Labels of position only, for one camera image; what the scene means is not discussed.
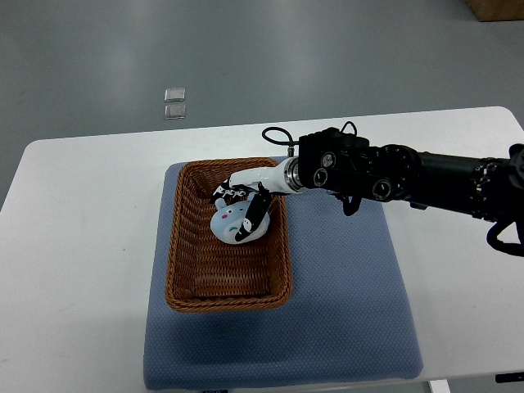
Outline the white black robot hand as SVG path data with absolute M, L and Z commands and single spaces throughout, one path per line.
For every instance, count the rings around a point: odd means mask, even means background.
M 292 161 L 292 158 L 286 158 L 274 167 L 265 166 L 237 171 L 228 178 L 228 186 L 219 185 L 215 189 L 210 198 L 211 204 L 219 198 L 239 201 L 247 199 L 246 213 L 235 234 L 236 241 L 254 241 L 265 235 L 269 227 L 268 211 L 271 195 L 267 192 L 251 193 L 251 189 L 258 191 L 261 185 L 271 193 L 293 193 L 293 188 L 287 180 L 287 169 Z

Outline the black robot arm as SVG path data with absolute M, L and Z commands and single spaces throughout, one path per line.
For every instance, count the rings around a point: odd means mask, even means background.
M 373 147 L 357 133 L 328 128 L 288 139 L 288 157 L 276 167 L 244 169 L 229 175 L 213 192 L 220 204 L 252 195 L 235 233 L 245 241 L 262 223 L 273 195 L 309 189 L 329 191 L 343 204 L 345 215 L 363 199 L 407 201 L 424 210 L 435 207 L 490 221 L 487 243 L 497 251 L 521 256 L 523 243 L 498 236 L 511 224 L 523 237 L 523 146 L 512 145 L 508 158 L 471 158 L 418 152 L 389 144 Z

